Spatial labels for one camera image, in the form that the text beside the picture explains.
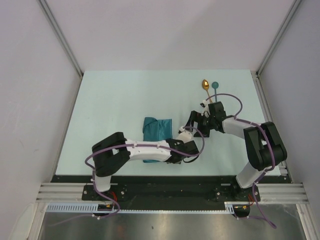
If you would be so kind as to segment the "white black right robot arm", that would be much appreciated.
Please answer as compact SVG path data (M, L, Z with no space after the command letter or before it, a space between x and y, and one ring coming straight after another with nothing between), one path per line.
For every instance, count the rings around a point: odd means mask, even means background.
M208 138L210 131L215 130L243 139L248 163L231 182L230 194L237 201L242 201L249 192L254 196L256 184L288 157L276 125L271 121L258 124L235 115L227 115L220 101L209 104L204 102L201 105L203 112L193 110L185 128L192 131L196 123L196 138Z

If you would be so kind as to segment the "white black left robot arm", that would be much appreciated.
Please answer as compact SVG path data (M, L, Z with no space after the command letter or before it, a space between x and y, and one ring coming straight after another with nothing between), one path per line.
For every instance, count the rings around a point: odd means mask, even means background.
M110 196L112 175L128 162L154 160L179 164L185 158L196 158L201 153L192 133L187 130L181 132L177 139L161 141L135 141L125 138L123 132L116 132L93 145L91 150L88 159L94 163L93 194L100 200Z

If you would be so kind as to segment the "teal satin napkin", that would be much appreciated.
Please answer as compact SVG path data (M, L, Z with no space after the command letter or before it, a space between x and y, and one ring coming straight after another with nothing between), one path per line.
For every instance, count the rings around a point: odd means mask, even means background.
M145 117L142 127L143 141L158 142L173 138L172 119Z

